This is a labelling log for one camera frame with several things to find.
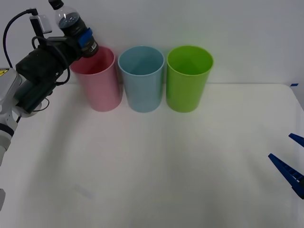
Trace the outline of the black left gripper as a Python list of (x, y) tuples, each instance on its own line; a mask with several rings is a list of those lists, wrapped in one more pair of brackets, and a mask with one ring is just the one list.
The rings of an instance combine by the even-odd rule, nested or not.
[(93, 32), (88, 28), (79, 38), (76, 40), (72, 37), (48, 37), (47, 40), (51, 44), (46, 46), (46, 61), (47, 62), (63, 62), (60, 54), (55, 50), (55, 47), (66, 58), (68, 63), (73, 63), (76, 60), (79, 60), (82, 56), (82, 50), (80, 47), (84, 47), (86, 43), (92, 38)]

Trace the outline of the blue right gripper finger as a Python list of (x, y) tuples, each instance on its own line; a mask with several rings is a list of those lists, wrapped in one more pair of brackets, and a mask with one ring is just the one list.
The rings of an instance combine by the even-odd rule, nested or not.
[(297, 142), (302, 147), (304, 147), (304, 138), (303, 137), (301, 137), (299, 135), (296, 135), (296, 134), (293, 134), (293, 133), (289, 134), (288, 137), (293, 139), (295, 142)]
[(272, 153), (269, 154), (268, 157), (279, 170), (279, 172), (283, 175), (283, 177), (287, 180), (287, 182), (291, 185), (294, 192), (301, 199), (304, 199), (304, 176), (274, 156)]

